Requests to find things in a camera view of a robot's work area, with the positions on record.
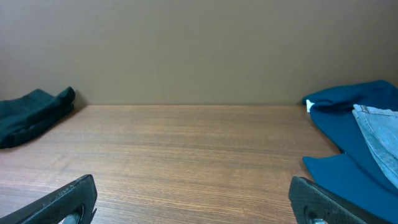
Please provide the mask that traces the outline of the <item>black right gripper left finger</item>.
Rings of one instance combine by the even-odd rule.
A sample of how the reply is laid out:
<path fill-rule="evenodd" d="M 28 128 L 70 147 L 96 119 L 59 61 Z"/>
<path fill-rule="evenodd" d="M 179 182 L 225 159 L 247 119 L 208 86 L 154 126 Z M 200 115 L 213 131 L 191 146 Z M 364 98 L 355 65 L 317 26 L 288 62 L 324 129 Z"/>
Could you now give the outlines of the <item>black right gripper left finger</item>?
<path fill-rule="evenodd" d="M 1 218 L 2 224 L 90 224 L 96 213 L 94 178 L 86 174 Z"/>

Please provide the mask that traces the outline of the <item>light blue denim shorts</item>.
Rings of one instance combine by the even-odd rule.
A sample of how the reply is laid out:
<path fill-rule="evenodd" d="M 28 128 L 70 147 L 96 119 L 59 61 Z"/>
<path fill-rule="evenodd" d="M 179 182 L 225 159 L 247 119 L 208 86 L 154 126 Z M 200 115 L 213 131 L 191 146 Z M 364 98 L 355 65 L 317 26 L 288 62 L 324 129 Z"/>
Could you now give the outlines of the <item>light blue denim shorts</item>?
<path fill-rule="evenodd" d="M 387 179 L 397 185 L 397 112 L 354 105 L 352 114 L 369 151 Z"/>

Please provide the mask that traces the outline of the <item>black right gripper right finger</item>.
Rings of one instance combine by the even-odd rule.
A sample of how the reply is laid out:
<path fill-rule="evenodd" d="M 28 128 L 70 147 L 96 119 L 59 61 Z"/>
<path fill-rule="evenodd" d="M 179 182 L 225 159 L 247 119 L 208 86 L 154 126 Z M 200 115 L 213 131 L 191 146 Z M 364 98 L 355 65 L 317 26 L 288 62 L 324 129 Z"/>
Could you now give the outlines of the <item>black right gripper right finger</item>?
<path fill-rule="evenodd" d="M 289 200 L 298 224 L 389 224 L 304 177 L 292 177 Z"/>

